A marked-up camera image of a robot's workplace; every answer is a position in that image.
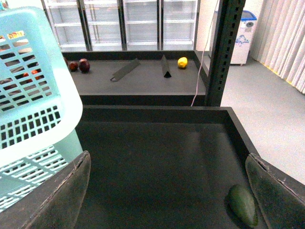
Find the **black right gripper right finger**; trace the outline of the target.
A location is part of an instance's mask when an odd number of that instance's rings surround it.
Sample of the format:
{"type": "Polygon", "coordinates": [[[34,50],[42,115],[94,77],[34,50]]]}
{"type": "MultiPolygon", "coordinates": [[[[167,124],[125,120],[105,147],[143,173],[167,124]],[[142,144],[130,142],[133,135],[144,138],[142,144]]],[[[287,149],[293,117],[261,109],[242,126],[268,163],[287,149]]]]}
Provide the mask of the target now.
{"type": "Polygon", "coordinates": [[[304,184],[252,153],[245,161],[245,169],[268,228],[303,229],[304,184]]]}

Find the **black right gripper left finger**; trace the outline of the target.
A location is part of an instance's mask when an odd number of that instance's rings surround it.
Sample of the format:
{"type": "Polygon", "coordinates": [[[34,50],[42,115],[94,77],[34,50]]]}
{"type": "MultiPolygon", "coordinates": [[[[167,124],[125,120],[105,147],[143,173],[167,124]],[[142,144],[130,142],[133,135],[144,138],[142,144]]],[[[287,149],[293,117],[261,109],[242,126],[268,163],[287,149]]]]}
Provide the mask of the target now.
{"type": "Polygon", "coordinates": [[[0,214],[2,229],[72,229],[87,191],[91,157],[84,151],[64,169],[0,214]]]}

